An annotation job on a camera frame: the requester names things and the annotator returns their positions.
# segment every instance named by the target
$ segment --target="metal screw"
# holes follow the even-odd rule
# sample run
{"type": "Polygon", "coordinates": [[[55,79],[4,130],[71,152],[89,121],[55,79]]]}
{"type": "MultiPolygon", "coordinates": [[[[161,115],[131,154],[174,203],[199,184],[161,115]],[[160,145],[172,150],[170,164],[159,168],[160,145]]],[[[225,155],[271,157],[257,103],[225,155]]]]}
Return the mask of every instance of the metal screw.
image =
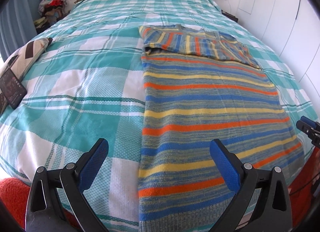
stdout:
{"type": "Polygon", "coordinates": [[[243,166],[246,169],[252,169],[252,165],[250,163],[245,163],[243,166]]]}
{"type": "Polygon", "coordinates": [[[75,167],[75,164],[73,162],[70,162],[67,164],[67,169],[73,169],[75,167]]]}
{"type": "Polygon", "coordinates": [[[276,166],[276,167],[275,167],[275,171],[279,173],[279,172],[281,172],[281,168],[278,167],[278,166],[276,166]]]}
{"type": "Polygon", "coordinates": [[[43,172],[43,170],[44,170],[44,167],[41,166],[41,167],[39,167],[39,168],[37,169],[37,172],[38,172],[38,173],[41,173],[41,172],[43,172]]]}

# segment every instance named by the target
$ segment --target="dark wooden nightstand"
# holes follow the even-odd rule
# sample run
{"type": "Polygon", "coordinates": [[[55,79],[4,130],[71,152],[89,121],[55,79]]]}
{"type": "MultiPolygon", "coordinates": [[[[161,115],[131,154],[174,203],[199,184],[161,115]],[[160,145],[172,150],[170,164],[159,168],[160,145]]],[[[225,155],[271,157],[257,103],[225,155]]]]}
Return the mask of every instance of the dark wooden nightstand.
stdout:
{"type": "Polygon", "coordinates": [[[238,18],[236,16],[231,15],[228,12],[222,11],[222,15],[226,16],[227,18],[233,20],[234,22],[238,23],[238,18]]]}

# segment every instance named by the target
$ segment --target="teal and white checkered blanket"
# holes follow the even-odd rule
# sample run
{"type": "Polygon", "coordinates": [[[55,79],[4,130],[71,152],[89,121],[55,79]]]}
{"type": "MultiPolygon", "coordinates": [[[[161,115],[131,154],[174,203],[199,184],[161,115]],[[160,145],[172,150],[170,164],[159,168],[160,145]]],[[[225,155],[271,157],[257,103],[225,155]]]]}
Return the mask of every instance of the teal and white checkered blanket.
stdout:
{"type": "MultiPolygon", "coordinates": [[[[292,120],[316,120],[291,70],[261,41],[224,17],[211,0],[84,0],[36,38],[53,43],[23,80],[28,94],[0,118],[0,165],[30,184],[38,166],[62,168],[103,137],[109,155],[84,194],[110,231],[137,231],[141,130],[145,109],[139,26],[222,31],[247,45],[276,85],[292,120]]],[[[305,160],[312,145],[297,131],[305,160]]],[[[68,201],[60,193],[64,207],[68,201]]]]}

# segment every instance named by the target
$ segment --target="red fuzzy fabric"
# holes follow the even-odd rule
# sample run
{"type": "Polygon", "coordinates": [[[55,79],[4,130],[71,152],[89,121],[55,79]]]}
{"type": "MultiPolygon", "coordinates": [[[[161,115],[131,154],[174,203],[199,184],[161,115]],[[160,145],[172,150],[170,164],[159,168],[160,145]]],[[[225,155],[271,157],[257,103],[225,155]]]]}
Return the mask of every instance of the red fuzzy fabric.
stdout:
{"type": "MultiPolygon", "coordinates": [[[[300,174],[290,185],[291,192],[302,187],[313,177],[315,165],[317,164],[318,166],[319,162],[319,159],[316,157],[318,151],[319,149],[315,148],[300,174]]],[[[300,192],[290,196],[294,227],[303,219],[310,208],[312,198],[310,192],[311,185],[310,183],[300,192]]],[[[7,178],[0,181],[0,198],[22,228],[25,227],[29,191],[30,187],[17,178],[7,178]]],[[[79,228],[75,217],[66,210],[64,212],[71,225],[79,228]]]]}

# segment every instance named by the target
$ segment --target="striped sweater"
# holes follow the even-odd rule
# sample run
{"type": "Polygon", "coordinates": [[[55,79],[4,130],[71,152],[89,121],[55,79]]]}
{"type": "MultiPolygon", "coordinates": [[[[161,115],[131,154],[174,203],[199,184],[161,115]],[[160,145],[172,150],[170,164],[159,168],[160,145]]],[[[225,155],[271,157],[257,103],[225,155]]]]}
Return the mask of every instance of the striped sweater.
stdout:
{"type": "Polygon", "coordinates": [[[180,25],[142,26],[140,35],[142,231],[209,230],[217,221],[233,192],[210,156],[213,139],[256,168],[277,165],[286,178],[297,171],[301,143],[275,86],[244,45],[180,25]]]}

